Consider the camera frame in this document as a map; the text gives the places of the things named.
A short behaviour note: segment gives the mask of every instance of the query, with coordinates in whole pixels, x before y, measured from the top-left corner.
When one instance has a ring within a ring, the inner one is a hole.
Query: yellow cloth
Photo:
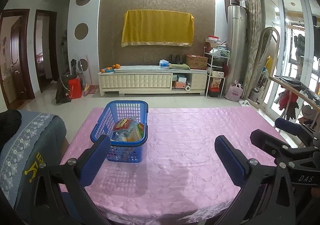
[[[165,10],[128,10],[124,14],[122,47],[139,45],[191,46],[194,17]]]
[[[272,65],[273,65],[273,59],[271,58],[271,56],[268,56],[265,68],[268,70],[269,74],[271,74]]]

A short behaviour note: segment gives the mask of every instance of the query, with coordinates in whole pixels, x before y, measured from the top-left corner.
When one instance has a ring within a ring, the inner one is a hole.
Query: pink quilted tablecloth
[[[94,108],[89,114],[63,164],[92,146],[90,133],[102,111]],[[186,224],[211,218],[239,191],[214,150],[215,138],[225,135],[247,158],[274,165],[272,157],[251,144],[256,129],[283,140],[251,107],[149,109],[144,160],[105,160],[86,191],[103,215],[123,224]]]

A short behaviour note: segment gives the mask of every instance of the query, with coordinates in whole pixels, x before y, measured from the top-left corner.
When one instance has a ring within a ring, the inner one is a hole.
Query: glass panel
[[[284,55],[280,75],[294,77],[298,80],[301,78],[304,47],[305,47],[305,31],[302,5],[300,0],[283,0],[285,15],[285,39],[284,39]],[[277,87],[277,92],[273,101],[283,92],[284,88]],[[279,104],[273,102],[271,109],[278,115],[283,110],[279,110]]]
[[[313,21],[314,32],[314,56],[312,65],[312,74],[309,83],[309,88],[316,93],[319,93],[319,58],[320,58],[320,6],[316,0],[309,0]]]
[[[279,34],[281,34],[279,0],[264,0],[264,9],[265,9],[264,27],[265,28],[274,27],[275,29],[278,30]],[[274,84],[273,82],[270,83],[269,89],[267,91],[267,94],[264,100],[264,103],[266,104],[269,101],[273,84]]]

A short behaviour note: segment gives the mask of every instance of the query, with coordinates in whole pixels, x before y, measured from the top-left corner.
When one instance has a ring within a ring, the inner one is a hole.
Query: brown accent wall
[[[195,20],[192,47],[127,46],[121,47],[124,14],[131,9],[159,9],[191,13]],[[204,40],[214,34],[215,0],[100,0],[99,65],[157,65],[169,55],[202,55]]]

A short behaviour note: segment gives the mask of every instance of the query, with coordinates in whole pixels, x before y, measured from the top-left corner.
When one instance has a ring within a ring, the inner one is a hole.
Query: blue gripper pad
[[[225,136],[217,137],[214,142],[214,147],[233,184],[240,187],[244,186],[247,181],[246,170],[245,167],[240,163],[234,152],[239,151],[241,153],[239,154],[239,156],[242,155],[242,159],[245,162],[248,161],[246,157],[240,150],[235,149],[225,138]]]
[[[301,133],[300,126],[282,118],[276,119],[275,125],[277,128],[294,136],[298,136]]]
[[[110,138],[102,135],[90,149],[86,149],[78,159],[78,177],[82,187],[90,185],[102,163],[110,152]]]

